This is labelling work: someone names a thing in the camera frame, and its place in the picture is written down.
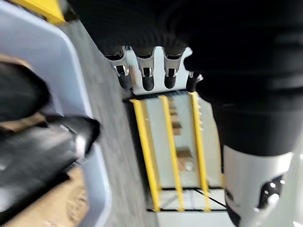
metal rack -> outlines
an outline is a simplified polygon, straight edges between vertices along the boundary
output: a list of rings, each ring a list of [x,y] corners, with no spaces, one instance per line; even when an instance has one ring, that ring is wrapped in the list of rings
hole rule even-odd
[[[148,176],[151,197],[153,201],[153,208],[148,209],[148,211],[225,211],[226,209],[224,199],[218,201],[216,198],[212,198],[213,190],[221,190],[220,193],[223,194],[223,189],[221,187],[209,187],[206,179],[206,162],[203,148],[203,135],[201,133],[200,112],[196,93],[188,93],[188,96],[190,98],[193,114],[193,134],[195,135],[196,142],[196,152],[198,160],[197,172],[199,176],[200,185],[197,188],[182,187],[179,170],[177,167],[177,152],[172,130],[171,116],[169,113],[169,102],[167,97],[177,94],[187,94],[187,92],[175,91],[163,94],[152,94],[147,96],[136,97],[136,99],[130,100],[134,107],[138,133],[140,136],[140,142],[142,146],[142,152],[144,156],[144,162]],[[166,137],[167,141],[169,142],[170,159],[175,182],[175,187],[173,188],[163,188],[160,183],[160,176],[151,132],[151,123],[148,116],[148,108],[146,103],[147,98],[158,98],[162,103],[162,110],[167,129]],[[188,202],[186,202],[189,199],[184,199],[184,197],[188,197],[188,194],[194,194],[194,197],[200,196],[199,199],[203,198],[204,202],[202,207],[190,207],[190,205],[188,205]]]

yellow rail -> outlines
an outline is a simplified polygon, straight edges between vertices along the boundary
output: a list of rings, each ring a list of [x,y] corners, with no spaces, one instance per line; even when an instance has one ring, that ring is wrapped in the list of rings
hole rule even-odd
[[[196,146],[197,146],[198,162],[199,162],[199,170],[200,170],[200,182],[201,182],[201,188],[203,189],[205,195],[205,211],[210,211],[208,184],[206,179],[206,163],[204,158],[203,139],[202,139],[201,125],[200,125],[199,104],[197,99],[197,93],[193,92],[189,94],[191,96],[192,107],[193,107]]]
[[[150,184],[152,201],[154,204],[154,211],[158,212],[160,211],[159,193],[161,186],[159,181],[158,166],[155,159],[152,134],[146,110],[146,103],[145,101],[139,101],[136,99],[132,99],[131,102],[134,105],[134,111],[136,114],[140,141],[142,145],[148,181]]]
[[[25,7],[35,13],[46,17],[52,24],[64,23],[64,16],[58,0],[11,0],[12,2]]]
[[[170,113],[169,113],[169,102],[168,102],[168,99],[166,96],[159,96],[159,99],[163,103],[163,110],[164,110],[165,122],[166,122],[166,128],[167,128],[167,136],[169,139],[170,155],[171,155],[176,190],[177,190],[178,200],[179,200],[178,211],[184,211],[183,190],[182,190],[182,185],[181,185],[179,172],[178,172],[176,147],[175,147],[174,134],[173,134],[173,130],[172,130],[172,124],[171,124]]]

white wall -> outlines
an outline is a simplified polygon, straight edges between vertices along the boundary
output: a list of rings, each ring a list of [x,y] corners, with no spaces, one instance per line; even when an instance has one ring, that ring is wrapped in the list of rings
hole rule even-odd
[[[160,212],[160,227],[234,227],[227,212]]]

black fabric cover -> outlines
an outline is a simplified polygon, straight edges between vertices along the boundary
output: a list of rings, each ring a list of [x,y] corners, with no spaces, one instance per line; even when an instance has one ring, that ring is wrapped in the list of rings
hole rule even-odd
[[[29,68],[0,62],[0,122],[29,117],[49,98],[45,82]]]

cardboard box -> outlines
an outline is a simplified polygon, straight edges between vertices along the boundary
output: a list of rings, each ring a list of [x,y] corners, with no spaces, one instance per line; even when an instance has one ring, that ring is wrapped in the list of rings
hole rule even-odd
[[[182,172],[193,172],[195,170],[194,159],[189,148],[177,148],[178,170]]]
[[[89,210],[83,173],[80,168],[68,172],[66,181],[27,207],[4,227],[76,227]]]
[[[42,114],[36,113],[28,118],[24,118],[19,121],[0,122],[0,126],[5,129],[17,132],[26,129],[31,125],[44,121],[45,121],[45,117]]]
[[[179,115],[175,114],[175,115],[170,115],[170,119],[171,119],[171,122],[180,122],[180,118],[179,118]]]
[[[180,122],[171,122],[172,123],[172,133],[175,136],[179,136],[182,133],[182,126]]]

